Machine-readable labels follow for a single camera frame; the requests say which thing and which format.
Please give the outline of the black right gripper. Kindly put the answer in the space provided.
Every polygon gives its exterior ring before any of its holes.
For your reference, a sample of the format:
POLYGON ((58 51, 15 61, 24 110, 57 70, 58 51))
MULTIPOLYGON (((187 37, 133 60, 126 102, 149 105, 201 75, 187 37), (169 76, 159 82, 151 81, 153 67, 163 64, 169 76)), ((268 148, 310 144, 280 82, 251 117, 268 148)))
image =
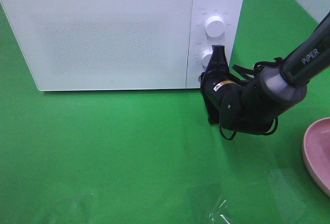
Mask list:
POLYGON ((219 111, 242 109, 244 82, 229 71, 224 45, 213 45, 208 65, 201 74, 200 88, 210 124, 219 123, 219 111))

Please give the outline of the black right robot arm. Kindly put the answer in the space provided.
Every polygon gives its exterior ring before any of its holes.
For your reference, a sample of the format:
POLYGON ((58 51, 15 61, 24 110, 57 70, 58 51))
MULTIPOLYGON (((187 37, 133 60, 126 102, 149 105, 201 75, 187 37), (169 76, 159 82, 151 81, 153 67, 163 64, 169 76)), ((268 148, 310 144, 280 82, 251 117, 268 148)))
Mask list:
POLYGON ((252 69, 233 65, 230 72, 223 45, 214 45, 199 77, 210 124, 219 130, 271 135, 278 117, 301 102, 309 81, 329 67, 329 16, 287 57, 259 61, 252 69))

